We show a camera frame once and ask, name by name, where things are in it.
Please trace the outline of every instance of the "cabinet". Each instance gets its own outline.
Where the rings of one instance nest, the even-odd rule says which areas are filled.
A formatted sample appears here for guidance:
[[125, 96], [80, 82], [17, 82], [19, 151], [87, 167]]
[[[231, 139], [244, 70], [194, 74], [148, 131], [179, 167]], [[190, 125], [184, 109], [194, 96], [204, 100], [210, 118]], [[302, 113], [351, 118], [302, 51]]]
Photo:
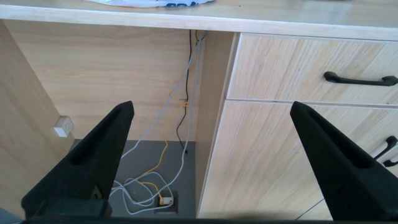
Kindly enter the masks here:
[[[312, 107], [369, 153], [398, 135], [398, 110]], [[290, 103], [225, 102], [201, 203], [204, 217], [290, 220], [323, 198], [290, 108]]]
[[[193, 29], [209, 30], [190, 136], [198, 217], [330, 218], [289, 110], [294, 101], [309, 104], [369, 153], [397, 135], [398, 85], [323, 77], [398, 76], [397, 9], [392, 0], [217, 0], [153, 9], [0, 0], [0, 206], [23, 217], [22, 196], [118, 103], [133, 101], [129, 139], [141, 138], [183, 77]], [[174, 97], [183, 101], [185, 89]], [[179, 107], [170, 102], [146, 140], [161, 140]], [[60, 115], [75, 124], [68, 139], [54, 135]], [[182, 116], [171, 119], [168, 141], [178, 139]], [[182, 139], [187, 130], [185, 120]]]
[[397, 71], [397, 42], [243, 34], [228, 98], [398, 105], [397, 85], [347, 85], [323, 77], [334, 72], [381, 81]]

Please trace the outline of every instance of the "white cable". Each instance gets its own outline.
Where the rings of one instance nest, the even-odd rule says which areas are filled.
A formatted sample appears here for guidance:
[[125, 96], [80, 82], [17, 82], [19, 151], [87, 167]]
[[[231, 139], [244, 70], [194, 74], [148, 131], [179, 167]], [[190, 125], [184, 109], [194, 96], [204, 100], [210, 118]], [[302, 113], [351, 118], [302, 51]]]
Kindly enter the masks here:
[[[196, 54], [196, 52], [197, 52], [197, 50], [198, 50], [198, 47], [199, 47], [199, 44], [197, 45], [197, 47], [196, 47], [195, 50], [193, 51], [193, 55]], [[187, 79], [187, 77], [188, 77], [188, 70], [189, 70], [189, 68], [191, 67], [192, 63], [193, 63], [193, 59], [194, 59], [194, 58], [195, 58], [195, 57], [191, 57], [191, 59], [189, 60], [188, 67], [187, 67], [187, 69], [186, 69], [186, 71], [185, 71], [184, 77], [177, 83], [177, 86], [175, 86], [175, 88], [173, 89], [173, 92], [170, 94], [170, 96], [169, 96], [169, 98], [167, 99], [166, 103], [164, 103], [163, 107], [162, 107], [162, 108], [160, 109], [160, 111], [157, 113], [154, 122], [151, 124], [151, 126], [150, 126], [149, 129], [145, 132], [145, 134], [138, 140], [138, 142], [136, 143], [136, 145], [135, 145], [132, 149], [128, 150], [126, 153], [124, 153], [124, 154], [122, 155], [122, 159], [123, 159], [126, 155], [128, 155], [130, 152], [132, 152], [133, 150], [135, 150], [136, 147], [138, 146], [138, 144], [139, 144], [142, 140], [145, 139], [145, 137], [149, 134], [149, 132], [150, 132], [150, 131], [152, 130], [152, 128], [155, 126], [155, 124], [156, 124], [156, 122], [157, 122], [157, 119], [158, 119], [159, 116], [163, 113], [164, 109], [166, 109], [167, 105], [170, 103], [170, 100], [172, 99], [172, 97], [174, 96], [174, 94], [176, 93], [176, 91], [180, 88], [180, 86], [181, 86], [181, 85], [184, 83], [184, 81]]]
[[[109, 195], [109, 196], [112, 196], [112, 194], [113, 193], [115, 193], [115, 192], [117, 192], [118, 190], [122, 190], [126, 195], [127, 195], [127, 197], [129, 198], [129, 200], [130, 200], [130, 202], [133, 204], [133, 205], [140, 205], [140, 206], [142, 206], [142, 207], [149, 207], [149, 206], [151, 206], [154, 202], [155, 202], [155, 200], [154, 199], [152, 199], [152, 201], [151, 201], [151, 203], [149, 203], [149, 204], [147, 204], [147, 205], [145, 205], [145, 204], [143, 204], [143, 203], [140, 203], [140, 202], [136, 202], [136, 201], [134, 201], [132, 198], [131, 198], [131, 196], [129, 195], [129, 192], [127, 191], [127, 189], [125, 188], [125, 186], [126, 186], [126, 182], [127, 182], [127, 180], [124, 182], [124, 184], [122, 185], [122, 184], [120, 184], [118, 181], [114, 181], [115, 183], [117, 183], [118, 185], [119, 185], [119, 187], [113, 187], [112, 188], [112, 192], [111, 192], [111, 194]], [[148, 192], [152, 195], [152, 196], [154, 196], [154, 194], [152, 194], [152, 192], [150, 191], [150, 189], [147, 187], [147, 186], [145, 186], [144, 184], [141, 184], [143, 187], [145, 187], [147, 190], [148, 190]]]
[[[181, 173], [181, 171], [182, 171], [182, 169], [183, 169], [183, 165], [184, 165], [184, 155], [185, 155], [185, 151], [187, 150], [187, 146], [188, 146], [188, 142], [189, 142], [189, 137], [190, 137], [190, 127], [191, 127], [191, 124], [192, 124], [192, 105], [193, 105], [193, 99], [194, 99], [194, 96], [195, 96], [196, 89], [197, 89], [197, 87], [198, 87], [198, 73], [199, 73], [199, 64], [200, 64], [201, 42], [202, 42], [202, 40], [204, 39], [204, 37], [205, 37], [206, 35], [207, 35], [207, 31], [203, 33], [203, 35], [201, 36], [201, 38], [200, 38], [200, 40], [199, 40], [199, 42], [198, 42], [198, 44], [197, 44], [196, 49], [195, 49], [194, 52], [193, 52], [193, 55], [195, 55], [195, 54], [198, 52], [198, 55], [197, 55], [197, 64], [196, 64], [196, 80], [195, 80], [195, 86], [193, 87], [193, 90], [192, 90], [192, 99], [191, 99], [191, 102], [189, 103], [189, 104], [190, 104], [190, 116], [189, 116], [189, 122], [188, 122], [188, 133], [187, 133], [187, 140], [185, 141], [184, 150], [182, 151], [182, 158], [181, 158], [181, 166], [180, 166], [180, 169], [178, 170], [177, 175], [174, 177], [174, 179], [173, 179], [170, 183], [168, 183], [168, 184], [166, 183], [166, 181], [163, 179], [163, 177], [162, 177], [160, 174], [158, 174], [158, 173], [156, 173], [156, 172], [150, 172], [150, 173], [148, 173], [148, 174], [157, 174], [157, 175], [163, 180], [163, 182], [166, 184], [166, 185], [165, 185], [164, 187], [162, 187], [155, 195], [153, 195], [152, 192], [151, 192], [145, 185], [143, 185], [143, 184], [141, 184], [141, 183], [139, 183], [139, 182], [137, 181], [137, 180], [140, 179], [141, 177], [144, 177], [144, 176], [146, 176], [146, 175], [148, 175], [148, 174], [142, 175], [142, 176], [140, 176], [140, 177], [138, 177], [138, 178], [135, 178], [135, 179], [129, 178], [129, 179], [127, 179], [127, 180], [124, 182], [123, 185], [120, 184], [119, 182], [115, 181], [115, 183], [117, 183], [117, 184], [119, 185], [119, 187], [114, 187], [114, 188], [112, 188], [114, 191], [111, 192], [111, 195], [112, 195], [113, 193], [115, 193], [115, 191], [117, 191], [117, 190], [122, 190], [122, 191], [123, 191], [123, 202], [124, 202], [124, 206], [125, 206], [127, 212], [128, 212], [130, 215], [136, 215], [136, 214], [138, 214], [138, 213], [140, 213], [140, 212], [149, 211], [149, 210], [157, 210], [157, 209], [167, 208], [167, 207], [172, 206], [172, 203], [171, 203], [171, 204], [169, 204], [168, 206], [164, 206], [164, 207], [147, 208], [147, 209], [139, 210], [138, 212], [130, 212], [129, 209], [128, 209], [128, 207], [127, 207], [127, 202], [126, 202], [126, 199], [125, 199], [125, 196], [124, 196], [124, 195], [126, 194], [127, 197], [128, 197], [128, 199], [129, 199], [133, 204], [140, 205], [140, 206], [143, 206], [143, 207], [148, 207], [148, 206], [152, 205], [153, 202], [154, 202], [154, 198], [155, 198], [156, 196], [158, 196], [158, 194], [160, 194], [160, 192], [161, 192], [163, 189], [165, 189], [165, 188], [168, 188], [168, 189], [169, 189], [169, 192], [170, 192], [170, 194], [171, 194], [171, 196], [172, 196], [172, 198], [174, 197], [174, 196], [172, 195], [172, 192], [171, 192], [171, 189], [170, 189], [170, 185], [172, 185], [172, 184], [175, 182], [175, 180], [177, 180], [177, 178], [179, 177], [179, 175], [180, 175], [180, 173]], [[129, 154], [130, 152], [132, 152], [133, 150], [135, 150], [135, 148], [138, 146], [138, 144], [139, 144], [139, 143], [148, 135], [148, 133], [152, 130], [152, 128], [154, 127], [154, 125], [155, 125], [155, 123], [156, 123], [156, 121], [157, 121], [157, 118], [163, 113], [163, 110], [167, 107], [167, 105], [168, 105], [168, 103], [170, 102], [171, 98], [174, 96], [176, 90], [178, 90], [178, 88], [180, 87], [180, 85], [181, 85], [181, 84], [183, 83], [183, 81], [185, 81], [185, 79], [187, 78], [188, 70], [189, 70], [189, 68], [191, 67], [192, 63], [193, 63], [193, 59], [194, 59], [194, 57], [191, 57], [191, 59], [190, 59], [190, 61], [189, 61], [189, 63], [188, 63], [187, 71], [185, 72], [185, 75], [184, 75], [183, 79], [181, 79], [181, 80], [179, 81], [179, 83], [177, 84], [177, 86], [174, 88], [173, 92], [170, 94], [170, 96], [169, 96], [169, 98], [167, 99], [166, 103], [163, 105], [163, 107], [160, 109], [160, 111], [159, 111], [158, 114], [156, 115], [155, 120], [154, 120], [154, 122], [152, 123], [152, 125], [151, 125], [151, 126], [149, 127], [149, 129], [145, 132], [145, 134], [140, 138], [140, 140], [138, 140], [138, 142], [136, 143], [136, 145], [135, 145], [132, 149], [128, 150], [128, 152], [126, 152], [126, 153], [123, 154], [122, 158], [125, 157], [126, 155], [128, 155], [128, 154]], [[135, 202], [135, 201], [131, 198], [130, 194], [128, 193], [128, 191], [127, 191], [127, 189], [126, 189], [126, 186], [129, 185], [129, 184], [131, 184], [131, 183], [133, 183], [133, 182], [137, 182], [137, 183], [143, 185], [143, 186], [150, 192], [150, 194], [152, 195], [152, 197], [149, 198], [149, 199], [147, 199], [147, 200], [145, 200], [145, 201]], [[146, 203], [146, 202], [148, 202], [148, 201], [152, 201], [151, 204], [145, 205], [144, 203]]]
[[[127, 191], [126, 187], [127, 187], [129, 184], [133, 183], [133, 182], [139, 183], [139, 182], [138, 182], [138, 179], [140, 179], [140, 178], [142, 178], [142, 177], [145, 177], [145, 176], [147, 176], [147, 175], [149, 175], [149, 174], [156, 174], [156, 175], [158, 175], [158, 176], [160, 177], [160, 179], [163, 181], [163, 183], [164, 183], [165, 185], [167, 185], [166, 181], [163, 179], [163, 177], [162, 177], [159, 173], [157, 173], [157, 172], [150, 172], [150, 173], [144, 174], [144, 175], [142, 175], [142, 176], [140, 176], [140, 177], [138, 177], [138, 178], [135, 178], [135, 179], [133, 179], [133, 178], [128, 178], [128, 179], [124, 182], [123, 185], [121, 185], [119, 182], [115, 181], [115, 182], [117, 182], [117, 183], [119, 184], [119, 187], [113, 187], [112, 189], [113, 189], [114, 191], [111, 192], [111, 194], [110, 194], [109, 196], [112, 196], [112, 194], [115, 193], [117, 190], [122, 190], [122, 191], [123, 191], [123, 202], [124, 202], [124, 207], [126, 208], [126, 211], [127, 211], [130, 215], [136, 215], [136, 214], [141, 213], [141, 212], [144, 212], [144, 211], [151, 211], [151, 210], [164, 209], [164, 208], [169, 208], [169, 207], [171, 207], [171, 206], [173, 205], [173, 203], [171, 203], [171, 204], [169, 204], [169, 205], [167, 205], [167, 206], [163, 206], [163, 207], [147, 208], [147, 209], [139, 210], [138, 212], [130, 212], [130, 210], [129, 210], [128, 206], [127, 206], [127, 202], [126, 202], [125, 195], [127, 195], [127, 197], [129, 198], [129, 200], [130, 200], [133, 204], [135, 204], [135, 205], [140, 205], [140, 204], [142, 204], [142, 203], [144, 203], [144, 202], [133, 202], [133, 199], [131, 198], [131, 196], [130, 196], [129, 192]], [[172, 196], [172, 198], [174, 198], [171, 188], [170, 188], [169, 186], [167, 186], [167, 188], [169, 189], [169, 192], [170, 192], [170, 195]], [[152, 195], [152, 197], [151, 197], [152, 203], [149, 204], [149, 205], [145, 205], [145, 207], [148, 207], [148, 206], [152, 205], [152, 204], [153, 204], [153, 201], [154, 201], [154, 197], [156, 197], [156, 195], [154, 196], [154, 195], [152, 194], [152, 192], [151, 192], [148, 188], [147, 188], [147, 190], [148, 190], [149, 193]]]

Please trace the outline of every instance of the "desk top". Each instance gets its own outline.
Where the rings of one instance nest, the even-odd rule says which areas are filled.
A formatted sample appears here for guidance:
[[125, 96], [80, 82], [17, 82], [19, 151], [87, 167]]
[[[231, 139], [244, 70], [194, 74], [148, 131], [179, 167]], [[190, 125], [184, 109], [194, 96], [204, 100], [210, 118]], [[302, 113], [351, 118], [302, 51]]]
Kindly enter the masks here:
[[398, 41], [397, 0], [215, 0], [149, 9], [0, 0], [0, 19]]

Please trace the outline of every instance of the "wooden panel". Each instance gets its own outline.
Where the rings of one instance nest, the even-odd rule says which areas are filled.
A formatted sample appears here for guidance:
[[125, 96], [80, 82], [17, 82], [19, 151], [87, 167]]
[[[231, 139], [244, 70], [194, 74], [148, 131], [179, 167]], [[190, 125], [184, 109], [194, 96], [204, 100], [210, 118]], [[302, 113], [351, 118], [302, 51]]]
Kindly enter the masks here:
[[[313, 107], [367, 152], [398, 135], [398, 110]], [[296, 219], [323, 198], [290, 108], [291, 104], [225, 102], [201, 215]]]
[[200, 206], [205, 176], [211, 150], [214, 146], [224, 103], [224, 92], [231, 73], [238, 34], [209, 32], [206, 37], [205, 61], [198, 112], [198, 128], [195, 143], [196, 208]]
[[216, 0], [138, 9], [82, 0], [0, 0], [0, 18], [77, 24], [398, 40], [395, 0]]
[[398, 105], [396, 86], [327, 82], [323, 74], [398, 77], [398, 43], [243, 34], [228, 98]]
[[322, 200], [306, 214], [301, 216], [299, 220], [333, 220], [333, 218], [330, 215], [328, 205]]
[[[62, 115], [70, 116], [76, 138], [85, 137], [113, 107], [132, 100], [136, 111], [128, 139], [139, 139], [182, 79], [189, 58], [187, 30], [90, 26], [6, 21], [11, 34]], [[189, 92], [195, 84], [190, 72]], [[185, 99], [185, 85], [175, 95]], [[190, 140], [195, 139], [199, 91], [193, 107]], [[180, 107], [171, 102], [147, 136], [161, 140], [168, 117]], [[165, 131], [176, 141], [183, 116], [174, 116]], [[180, 127], [187, 136], [188, 120]]]
[[60, 114], [0, 21], [0, 207], [24, 217], [22, 197], [68, 152]]

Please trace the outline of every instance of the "black cable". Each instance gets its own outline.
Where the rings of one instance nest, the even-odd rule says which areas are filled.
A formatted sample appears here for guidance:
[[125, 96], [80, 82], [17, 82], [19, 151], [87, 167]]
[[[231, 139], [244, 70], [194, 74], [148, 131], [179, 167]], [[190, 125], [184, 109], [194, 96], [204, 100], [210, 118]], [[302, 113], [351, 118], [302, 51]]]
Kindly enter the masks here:
[[[189, 57], [188, 57], [188, 64], [189, 64], [189, 61], [191, 61], [191, 57], [192, 57], [192, 31], [191, 31], [191, 30], [189, 30], [189, 46], [190, 46], [190, 52], [189, 52]], [[187, 99], [185, 100], [185, 105], [187, 104], [187, 102], [188, 102], [188, 100], [189, 100], [189, 95], [188, 95], [189, 69], [190, 69], [190, 68], [188, 68], [188, 71], [187, 71], [187, 80], [186, 80], [186, 82], [185, 82], [185, 93], [187, 94]], [[180, 144], [181, 144], [182, 149], [184, 149], [184, 145], [183, 145], [183, 143], [182, 143], [182, 141], [181, 141], [180, 135], [178, 134], [178, 129], [180, 128], [180, 126], [181, 126], [181, 124], [183, 123], [183, 121], [184, 121], [184, 119], [185, 119], [186, 116], [187, 116], [187, 107], [184, 106], [184, 116], [182, 117], [181, 122], [180, 122], [180, 124], [178, 124], [177, 130], [176, 130], [177, 137], [178, 137], [178, 140], [180, 141]]]

